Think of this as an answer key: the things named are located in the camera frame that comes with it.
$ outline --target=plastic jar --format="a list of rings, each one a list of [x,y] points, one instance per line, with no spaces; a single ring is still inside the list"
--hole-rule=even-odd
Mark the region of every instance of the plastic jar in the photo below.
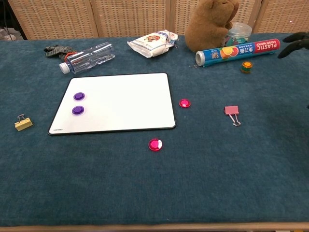
[[[225,37],[225,46],[245,44],[251,36],[252,28],[245,23],[233,23],[233,27]]]

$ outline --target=plastic water bottle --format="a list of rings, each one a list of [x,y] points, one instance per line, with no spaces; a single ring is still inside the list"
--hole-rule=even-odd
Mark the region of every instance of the plastic water bottle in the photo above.
[[[90,69],[97,64],[102,64],[114,57],[113,46],[106,42],[68,56],[66,61],[59,64],[59,66],[64,74],[69,72],[76,74]]]

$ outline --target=binder clip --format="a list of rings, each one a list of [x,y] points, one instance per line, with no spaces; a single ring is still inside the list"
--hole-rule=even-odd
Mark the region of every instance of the binder clip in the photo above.
[[[224,108],[224,113],[232,119],[234,126],[239,127],[241,125],[241,123],[237,119],[237,115],[239,115],[238,106],[226,106]]]
[[[26,129],[26,128],[28,128],[28,127],[31,127],[33,124],[32,124],[32,122],[31,122],[31,120],[30,120],[30,118],[25,118],[25,115],[24,114],[22,114],[22,115],[19,115],[18,117],[17,117],[17,119],[18,119],[18,122],[16,122],[15,123],[15,128],[18,130],[18,131],[21,131],[21,130],[23,130],[23,129]]]

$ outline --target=jar lid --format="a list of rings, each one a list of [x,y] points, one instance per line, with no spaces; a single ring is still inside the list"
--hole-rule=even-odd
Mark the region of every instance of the jar lid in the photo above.
[[[241,36],[247,37],[250,36],[252,32],[252,27],[245,23],[235,22],[233,27],[228,31],[229,36]]]

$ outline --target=wooden table edge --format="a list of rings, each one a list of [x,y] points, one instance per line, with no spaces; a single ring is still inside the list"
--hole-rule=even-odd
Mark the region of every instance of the wooden table edge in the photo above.
[[[122,232],[122,231],[294,231],[309,230],[309,222],[104,225],[104,226],[20,226],[0,227],[0,232]]]

